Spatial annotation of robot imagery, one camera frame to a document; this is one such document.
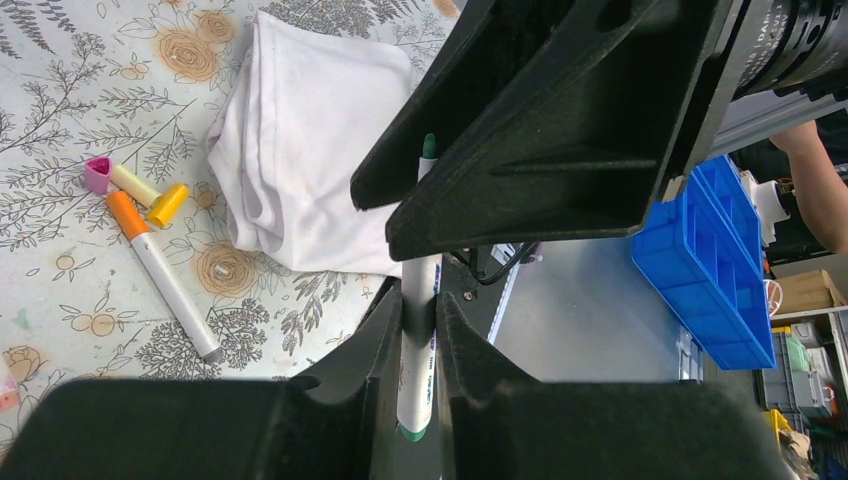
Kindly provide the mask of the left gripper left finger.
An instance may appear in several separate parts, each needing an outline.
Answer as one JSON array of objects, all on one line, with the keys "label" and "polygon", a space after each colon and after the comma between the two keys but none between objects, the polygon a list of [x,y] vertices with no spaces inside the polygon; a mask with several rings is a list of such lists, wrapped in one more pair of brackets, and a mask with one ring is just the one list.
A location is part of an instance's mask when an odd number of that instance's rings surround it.
[{"label": "left gripper left finger", "polygon": [[387,479],[402,298],[288,380],[78,380],[33,411],[5,479]]}]

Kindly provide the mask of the white marker green end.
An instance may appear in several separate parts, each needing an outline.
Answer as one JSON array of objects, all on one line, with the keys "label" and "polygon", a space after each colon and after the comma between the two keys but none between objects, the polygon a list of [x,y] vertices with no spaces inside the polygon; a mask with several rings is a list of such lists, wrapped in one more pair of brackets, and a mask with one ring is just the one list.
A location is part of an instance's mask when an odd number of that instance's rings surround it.
[{"label": "white marker green end", "polygon": [[402,264],[402,335],[397,421],[403,436],[420,441],[430,424],[436,369],[435,303],[440,291],[442,256]]}]

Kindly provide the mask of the pale yellow pen cap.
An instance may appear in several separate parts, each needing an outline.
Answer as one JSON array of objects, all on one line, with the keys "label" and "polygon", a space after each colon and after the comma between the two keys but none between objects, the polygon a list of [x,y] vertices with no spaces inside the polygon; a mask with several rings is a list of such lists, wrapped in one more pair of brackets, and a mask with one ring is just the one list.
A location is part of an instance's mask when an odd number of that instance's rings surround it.
[{"label": "pale yellow pen cap", "polygon": [[112,166],[110,181],[146,209],[153,208],[161,196],[158,190],[123,165],[114,164]]}]

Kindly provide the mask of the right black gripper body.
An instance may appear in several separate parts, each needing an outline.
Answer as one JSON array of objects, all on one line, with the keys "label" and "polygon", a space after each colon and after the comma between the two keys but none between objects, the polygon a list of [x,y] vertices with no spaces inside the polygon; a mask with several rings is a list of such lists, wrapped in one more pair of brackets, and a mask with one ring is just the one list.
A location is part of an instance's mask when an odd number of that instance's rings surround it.
[{"label": "right black gripper body", "polygon": [[471,1],[352,176],[395,260],[622,237],[759,92],[847,95],[843,1]]}]

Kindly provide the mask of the person forearm in background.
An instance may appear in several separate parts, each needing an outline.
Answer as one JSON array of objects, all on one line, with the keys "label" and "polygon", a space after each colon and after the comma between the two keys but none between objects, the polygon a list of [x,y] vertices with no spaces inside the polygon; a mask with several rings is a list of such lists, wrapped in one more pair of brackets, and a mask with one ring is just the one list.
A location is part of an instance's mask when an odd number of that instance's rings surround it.
[{"label": "person forearm in background", "polygon": [[802,220],[829,252],[847,253],[847,185],[836,172],[814,120],[769,137],[789,160]]}]

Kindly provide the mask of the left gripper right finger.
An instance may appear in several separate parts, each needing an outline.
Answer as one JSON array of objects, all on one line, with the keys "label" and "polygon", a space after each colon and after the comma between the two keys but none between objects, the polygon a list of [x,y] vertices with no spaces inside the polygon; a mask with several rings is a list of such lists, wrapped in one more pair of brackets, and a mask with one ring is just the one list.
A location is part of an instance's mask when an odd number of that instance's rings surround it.
[{"label": "left gripper right finger", "polygon": [[540,381],[435,304],[446,479],[786,479],[762,413],[695,381]]}]

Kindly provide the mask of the orange pen cap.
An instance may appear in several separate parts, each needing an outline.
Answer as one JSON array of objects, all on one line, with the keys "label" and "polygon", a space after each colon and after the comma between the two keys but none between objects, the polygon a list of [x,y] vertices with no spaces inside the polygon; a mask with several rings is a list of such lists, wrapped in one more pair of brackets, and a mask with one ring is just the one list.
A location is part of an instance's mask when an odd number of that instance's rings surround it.
[{"label": "orange pen cap", "polygon": [[132,241],[139,235],[150,232],[133,199],[126,192],[115,191],[108,194],[105,203],[128,240]]}]

